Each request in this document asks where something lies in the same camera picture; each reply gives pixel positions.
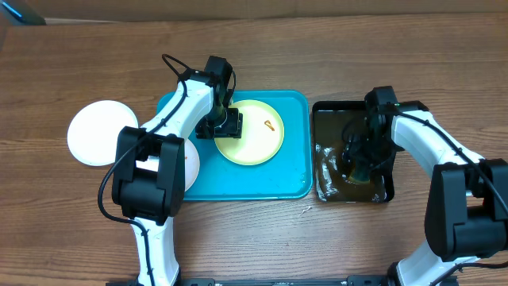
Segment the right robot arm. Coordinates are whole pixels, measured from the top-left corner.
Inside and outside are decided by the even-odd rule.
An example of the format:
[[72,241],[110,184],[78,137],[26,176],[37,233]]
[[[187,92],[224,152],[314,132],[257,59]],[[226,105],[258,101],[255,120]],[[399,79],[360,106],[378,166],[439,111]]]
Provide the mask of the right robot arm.
[[348,180],[392,172],[408,152],[431,179],[425,240],[393,263],[381,285],[456,285],[465,268],[504,269],[487,258],[507,249],[507,163],[472,152],[439,126],[419,101],[399,102],[390,86],[368,92],[364,115],[341,131]]

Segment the teal plastic tray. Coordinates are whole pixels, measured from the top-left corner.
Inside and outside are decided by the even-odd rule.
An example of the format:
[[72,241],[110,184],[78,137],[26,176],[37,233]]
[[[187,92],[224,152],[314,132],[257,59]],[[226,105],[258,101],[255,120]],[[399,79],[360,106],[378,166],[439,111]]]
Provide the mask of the teal plastic tray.
[[190,201],[299,199],[313,185],[310,112],[305,95],[292,90],[236,91],[234,101],[254,99],[273,107],[284,124],[280,150],[268,161],[244,166],[222,156],[214,141],[191,133],[200,159],[196,181],[185,192]]

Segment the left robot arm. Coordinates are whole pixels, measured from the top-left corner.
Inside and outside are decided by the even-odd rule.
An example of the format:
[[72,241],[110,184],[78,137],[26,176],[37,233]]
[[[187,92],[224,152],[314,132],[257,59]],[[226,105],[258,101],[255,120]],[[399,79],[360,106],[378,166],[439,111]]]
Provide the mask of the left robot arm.
[[120,131],[114,164],[98,191],[103,197],[106,184],[112,183],[112,200],[122,216],[106,217],[133,228],[140,263],[135,285],[180,282],[173,218],[183,204],[188,137],[242,134],[243,115],[230,106],[236,75],[227,59],[210,56],[203,70],[186,67],[177,78],[173,97],[153,119]]

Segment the yellow-green plate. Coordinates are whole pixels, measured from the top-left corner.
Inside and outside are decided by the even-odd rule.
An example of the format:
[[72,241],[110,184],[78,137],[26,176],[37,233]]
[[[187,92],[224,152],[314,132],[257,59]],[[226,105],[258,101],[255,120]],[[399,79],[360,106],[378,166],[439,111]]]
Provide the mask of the yellow-green plate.
[[279,113],[265,102],[248,99],[232,105],[243,115],[240,138],[216,138],[219,152],[240,165],[262,164],[281,148],[284,124]]

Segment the white plate with orange stain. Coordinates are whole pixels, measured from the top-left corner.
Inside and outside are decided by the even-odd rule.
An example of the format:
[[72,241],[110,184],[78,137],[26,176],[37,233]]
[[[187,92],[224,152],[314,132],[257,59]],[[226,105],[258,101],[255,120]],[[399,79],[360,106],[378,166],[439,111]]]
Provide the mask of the white plate with orange stain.
[[113,100],[93,102],[71,120],[67,146],[72,156],[83,164],[112,164],[118,134],[126,126],[138,127],[137,117],[128,106]]

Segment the green yellow sponge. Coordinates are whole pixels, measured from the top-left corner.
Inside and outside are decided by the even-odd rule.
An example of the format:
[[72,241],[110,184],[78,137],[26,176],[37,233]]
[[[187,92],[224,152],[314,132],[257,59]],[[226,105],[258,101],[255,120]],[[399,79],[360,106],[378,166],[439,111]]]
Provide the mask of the green yellow sponge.
[[355,164],[348,175],[348,181],[354,184],[369,184],[371,182],[371,170],[369,166]]

